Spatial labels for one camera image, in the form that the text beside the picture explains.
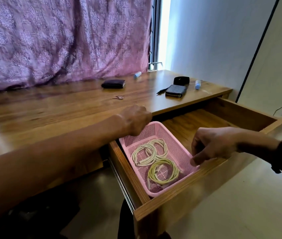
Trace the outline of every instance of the black pants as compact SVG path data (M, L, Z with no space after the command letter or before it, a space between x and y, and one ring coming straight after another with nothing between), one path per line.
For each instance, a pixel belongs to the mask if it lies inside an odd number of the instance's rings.
M120 221L118 230L118 239L134 239L134 227L133 227L133 215L128 206L127 201L124 199L121 211L120 211ZM164 232L158 239L171 239L170 235Z

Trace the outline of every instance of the tiled floor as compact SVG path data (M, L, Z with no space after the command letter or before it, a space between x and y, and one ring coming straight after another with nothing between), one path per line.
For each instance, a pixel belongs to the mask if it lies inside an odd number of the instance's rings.
M282 139L282 132L277 135ZM110 169L72 184L81 210L63 230L69 239L116 238L123 195ZM168 229L172 238L282 238L282 173L252 162Z

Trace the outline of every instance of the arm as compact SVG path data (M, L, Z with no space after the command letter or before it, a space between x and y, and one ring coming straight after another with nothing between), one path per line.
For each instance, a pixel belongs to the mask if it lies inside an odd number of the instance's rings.
M199 128L192 142L195 162L192 163L201 164L211 158L230 157L234 151L250 153L271 163L279 142L260 132L241 128Z
M138 135L152 114L137 105L94 125L0 156L0 213L33 196L88 154L126 135Z

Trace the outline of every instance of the curtain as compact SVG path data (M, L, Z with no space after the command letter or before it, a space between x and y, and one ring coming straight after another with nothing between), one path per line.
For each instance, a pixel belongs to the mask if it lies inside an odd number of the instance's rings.
M0 90L148 67L151 0L0 0Z

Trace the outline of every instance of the basket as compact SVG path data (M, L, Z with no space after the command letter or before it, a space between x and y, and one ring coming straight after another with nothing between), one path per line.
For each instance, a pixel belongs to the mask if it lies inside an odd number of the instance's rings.
M167 158L172 160L179 169L179 177L172 181L170 184L167 185L158 185L155 182L150 180L150 189L148 189L148 171L151 167L149 166L135 166L131 155L135 151L137 147L142 144L148 143L153 139L164 139L167 148ZM168 190L172 186L178 184L181 180L185 179L186 177L190 176L191 174L195 173L198 170L198 167L193 167L190 164L190 159L192 155L186 150L186 148L173 136L173 134L167 130L167 128L160 122L154 121L150 122L139 134L139 136L126 136L119 139L119 142L134 170L136 175L138 176L144 190L150 197L156 197L163 193L164 191ZM163 154L163 148L158 144L154 145L157 153ZM147 157L145 151L141 151L138 153L138 162L143 160ZM172 171L171 168L168 166L164 166L159 173L157 174L160 180L166 180L170 177Z

